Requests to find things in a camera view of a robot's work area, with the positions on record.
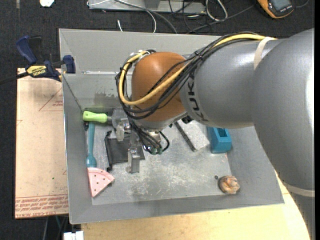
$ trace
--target pink triangular object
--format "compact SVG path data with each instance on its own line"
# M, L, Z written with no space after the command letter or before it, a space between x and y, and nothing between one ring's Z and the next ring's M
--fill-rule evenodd
M93 198L115 180L109 172L99 168L89 167L87 171Z

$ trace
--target blue tool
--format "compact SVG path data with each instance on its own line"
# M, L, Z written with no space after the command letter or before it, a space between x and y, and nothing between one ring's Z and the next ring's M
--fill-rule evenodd
M208 138L211 144L211 153L226 153L232 147L232 139L228 129L207 127Z
M94 157L94 142L95 142L95 123L90 121L88 128L88 155L85 163L86 167L97 167L97 160Z

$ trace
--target gray surface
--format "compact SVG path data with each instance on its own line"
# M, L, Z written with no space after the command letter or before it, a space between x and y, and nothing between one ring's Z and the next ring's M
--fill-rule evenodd
M164 132L172 140L172 145L165 153L157 156L145 154L146 159L140 162L140 173L128 174L125 172L126 164L115 164L112 172L115 183L112 187L95 199L90 196L85 166L86 135L80 107L117 106L112 101L115 97L110 98L116 90L114 83L106 80L112 76L82 74L79 69L88 70L86 67L90 65L90 69L108 68L114 71L114 67L105 66L122 64L128 54L139 49L190 54L213 39L216 37L60 30L61 56L72 51L78 65L77 74L64 75L63 78L69 215L72 224L283 203L274 169L253 127L230 131L233 149L227 158L211 154L209 147L188 153L189 147L176 133L178 131L166 128ZM220 177L229 170L241 185L236 195L223 194L214 178L216 174Z

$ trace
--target green tool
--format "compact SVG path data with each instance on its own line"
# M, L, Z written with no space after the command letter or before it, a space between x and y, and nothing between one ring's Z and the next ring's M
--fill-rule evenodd
M99 123L106 123L108 121L108 116L105 113L93 113L90 111L83 112L83 121L95 121Z

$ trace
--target blue clamp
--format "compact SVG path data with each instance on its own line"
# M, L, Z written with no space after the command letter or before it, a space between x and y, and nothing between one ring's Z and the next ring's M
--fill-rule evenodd
M56 67L60 67L63 64L66 65L67 73L76 73L75 61L71 55L66 55L63 57L63 60L55 63L51 63L49 60L45 60L44 62L39 61L42 59L40 36L29 37L28 35L25 35L21 37L15 45L19 53L28 61L28 65L25 67L26 71L37 63L45 65L45 68L41 68L38 71L37 69L32 68L21 77L29 75L33 78L50 78L60 82L61 74L56 70Z
M23 57L25 57L27 59L27 61L29 62L29 65L27 66L27 68L29 68L31 65L35 64L38 60L29 46L29 42L28 42L29 38L30 37L28 35L25 35L25 36L21 37L15 43L15 46L16 46L17 50L19 51L19 53Z
M207 127L208 138L211 144L211 153L226 153L232 148L232 139L228 129Z
M69 74L74 74L76 73L76 65L74 58L71 55L66 55L63 57L63 62L66 66L66 72Z

